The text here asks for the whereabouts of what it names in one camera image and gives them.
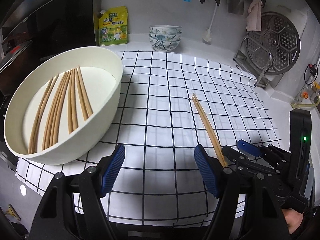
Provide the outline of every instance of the blue gripper pad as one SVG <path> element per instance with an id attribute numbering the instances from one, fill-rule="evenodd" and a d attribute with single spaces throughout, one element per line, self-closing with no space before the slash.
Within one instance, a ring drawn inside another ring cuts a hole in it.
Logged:
<path id="1" fill-rule="evenodd" d="M 248 143 L 244 140 L 239 140 L 237 142 L 237 146 L 240 151 L 244 151 L 246 153 L 249 153 L 254 157 L 261 157 L 261 155 L 262 155 L 259 147 L 255 146 L 251 143 Z"/>
<path id="2" fill-rule="evenodd" d="M 194 155 L 196 164 L 208 191 L 213 194 L 215 198 L 218 198 L 220 194 L 218 179 L 208 162 L 210 157 L 207 155 L 201 144 L 198 144 L 195 147 Z"/>
<path id="3" fill-rule="evenodd" d="M 124 146 L 121 145 L 111 160 L 106 172 L 102 176 L 101 194 L 105 197 L 109 193 L 116 181 L 125 157 Z"/>

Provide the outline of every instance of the gray floor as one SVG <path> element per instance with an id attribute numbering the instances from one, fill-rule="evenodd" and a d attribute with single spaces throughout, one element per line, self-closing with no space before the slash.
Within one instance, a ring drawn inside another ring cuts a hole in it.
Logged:
<path id="1" fill-rule="evenodd" d="M 11 204 L 21 217 L 20 223 L 30 231 L 41 196 L 26 185 L 27 194 L 23 196 L 20 191 L 21 184 L 23 183 L 18 180 L 14 171 L 10 170 L 7 164 L 0 159 L 0 206 L 3 211 L 7 211 L 8 205 Z M 18 223 L 14 217 L 7 217 Z"/>

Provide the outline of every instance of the black cable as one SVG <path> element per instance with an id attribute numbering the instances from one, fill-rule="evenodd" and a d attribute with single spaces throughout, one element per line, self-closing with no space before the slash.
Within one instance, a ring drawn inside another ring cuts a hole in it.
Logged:
<path id="1" fill-rule="evenodd" d="M 316 64 L 314 64 L 314 66 L 316 67 L 316 76 L 315 78 L 312 80 L 312 82 L 310 83 L 307 83 L 306 81 L 306 72 L 307 72 L 307 69 L 309 68 L 309 65 L 306 67 L 305 71 L 304 71 L 304 75 L 303 75 L 303 78 L 304 78 L 304 82 L 306 85 L 311 85 L 318 77 L 318 66 Z"/>

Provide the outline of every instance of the gray wall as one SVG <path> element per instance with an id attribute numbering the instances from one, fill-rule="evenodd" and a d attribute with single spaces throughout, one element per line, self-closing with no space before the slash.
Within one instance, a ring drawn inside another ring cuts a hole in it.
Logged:
<path id="1" fill-rule="evenodd" d="M 148 33 L 149 25 L 169 24 L 182 26 L 183 37 L 201 41 L 209 27 L 214 11 L 214 0 L 199 0 L 191 3 L 183 0 L 102 0 L 102 9 L 125 5 L 129 15 L 129 33 Z M 315 63 L 320 47 L 320 25 L 304 0 L 267 0 L 263 11 L 277 10 L 277 6 L 299 10 L 307 15 L 305 29 L 301 30 L 301 52 L 296 65 L 287 72 L 276 86 L 276 90 L 294 97 L 303 85 L 303 72 L 308 63 Z M 221 0 L 212 25 L 212 52 L 220 47 L 236 53 L 245 35 L 245 16 L 227 12 L 226 0 Z"/>

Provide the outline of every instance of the yellow hose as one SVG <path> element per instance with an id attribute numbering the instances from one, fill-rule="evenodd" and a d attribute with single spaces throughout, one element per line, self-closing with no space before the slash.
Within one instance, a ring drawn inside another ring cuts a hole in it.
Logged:
<path id="1" fill-rule="evenodd" d="M 320 103 L 320 95 L 318 94 L 317 97 L 318 97 L 318 100 L 314 104 L 291 104 L 291 107 L 293 109 L 300 108 L 300 107 L 317 107 Z"/>

